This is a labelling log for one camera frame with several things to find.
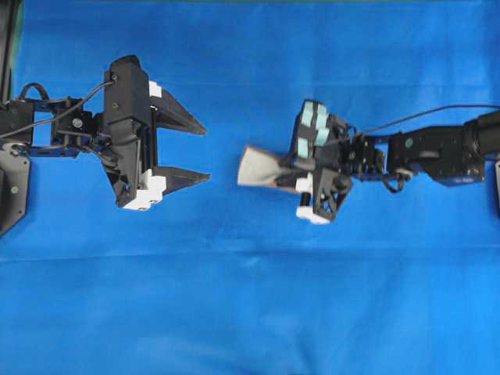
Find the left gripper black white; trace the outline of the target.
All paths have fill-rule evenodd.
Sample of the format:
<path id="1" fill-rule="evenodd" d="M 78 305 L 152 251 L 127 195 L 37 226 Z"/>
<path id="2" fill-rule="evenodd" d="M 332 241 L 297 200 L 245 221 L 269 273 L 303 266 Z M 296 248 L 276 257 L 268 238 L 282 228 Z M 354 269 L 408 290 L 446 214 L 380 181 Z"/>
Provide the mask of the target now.
<path id="1" fill-rule="evenodd" d="M 148 80 L 151 124 L 139 133 L 135 163 L 125 162 L 113 150 L 110 136 L 104 129 L 102 114 L 102 155 L 107 177 L 121 209 L 146 211 L 161 202 L 163 195 L 206 182 L 210 174 L 172 166 L 158 166 L 156 127 L 205 135 L 207 130 L 168 91 Z"/>

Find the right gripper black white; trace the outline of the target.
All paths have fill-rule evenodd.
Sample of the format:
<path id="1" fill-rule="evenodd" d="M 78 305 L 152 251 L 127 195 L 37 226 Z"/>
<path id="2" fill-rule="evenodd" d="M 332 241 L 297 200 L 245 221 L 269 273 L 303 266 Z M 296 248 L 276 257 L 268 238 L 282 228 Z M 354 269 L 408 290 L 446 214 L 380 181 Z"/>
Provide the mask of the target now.
<path id="1" fill-rule="evenodd" d="M 296 216 L 313 224 L 332 223 L 352 189 L 341 161 L 342 142 L 348 139 L 350 126 L 331 114 L 327 125 L 329 137 L 323 147 L 315 147 L 314 158 L 299 157 L 297 152 L 274 156 L 279 172 L 293 172 L 277 177 L 275 187 L 298 192 Z"/>

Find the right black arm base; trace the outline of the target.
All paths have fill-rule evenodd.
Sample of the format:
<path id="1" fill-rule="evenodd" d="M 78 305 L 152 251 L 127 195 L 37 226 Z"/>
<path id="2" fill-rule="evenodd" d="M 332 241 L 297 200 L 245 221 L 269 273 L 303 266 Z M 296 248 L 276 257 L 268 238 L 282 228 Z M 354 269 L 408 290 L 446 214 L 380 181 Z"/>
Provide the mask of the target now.
<path id="1" fill-rule="evenodd" d="M 497 198 L 498 217 L 500 216 L 500 160 L 495 161 L 495 194 Z"/>

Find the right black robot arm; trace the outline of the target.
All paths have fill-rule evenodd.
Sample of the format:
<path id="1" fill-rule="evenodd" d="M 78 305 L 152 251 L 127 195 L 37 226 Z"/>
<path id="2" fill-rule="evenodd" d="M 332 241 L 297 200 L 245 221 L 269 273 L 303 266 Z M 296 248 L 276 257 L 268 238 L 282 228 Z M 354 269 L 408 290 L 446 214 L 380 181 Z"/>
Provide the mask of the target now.
<path id="1" fill-rule="evenodd" d="M 368 136 L 333 114 L 304 109 L 275 184 L 301 195 L 299 217 L 331 223 L 354 180 L 380 181 L 393 194 L 418 173 L 449 187 L 472 184 L 484 180 L 486 158 L 498 152 L 498 112 L 458 126 Z"/>

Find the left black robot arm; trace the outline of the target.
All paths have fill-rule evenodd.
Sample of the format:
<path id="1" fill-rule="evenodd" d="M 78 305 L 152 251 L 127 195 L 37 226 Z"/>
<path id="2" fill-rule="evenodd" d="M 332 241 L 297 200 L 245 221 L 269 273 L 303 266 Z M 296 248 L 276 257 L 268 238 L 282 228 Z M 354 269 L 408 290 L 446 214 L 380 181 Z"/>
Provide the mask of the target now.
<path id="1" fill-rule="evenodd" d="M 40 97 L 25 93 L 1 107 L 1 157 L 95 155 L 102 164 L 121 209 L 147 211 L 164 195 L 206 182 L 210 176 L 160 166 L 157 132 L 170 129 L 203 135 L 206 129 L 168 91 L 147 77 L 117 73 L 86 98 L 51 100 L 33 83 Z"/>

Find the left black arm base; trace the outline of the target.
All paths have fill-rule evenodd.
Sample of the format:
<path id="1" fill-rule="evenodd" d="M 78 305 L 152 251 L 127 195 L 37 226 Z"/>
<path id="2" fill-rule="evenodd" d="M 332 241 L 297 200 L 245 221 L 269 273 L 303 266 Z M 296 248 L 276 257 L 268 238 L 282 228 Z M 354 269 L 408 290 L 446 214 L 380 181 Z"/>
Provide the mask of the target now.
<path id="1" fill-rule="evenodd" d="M 9 129 L 13 90 L 13 67 L 22 29 L 21 1 L 1 2 L 1 130 Z M 10 146 L 1 143 L 1 235 L 5 235 L 25 215 L 30 161 L 13 155 Z"/>

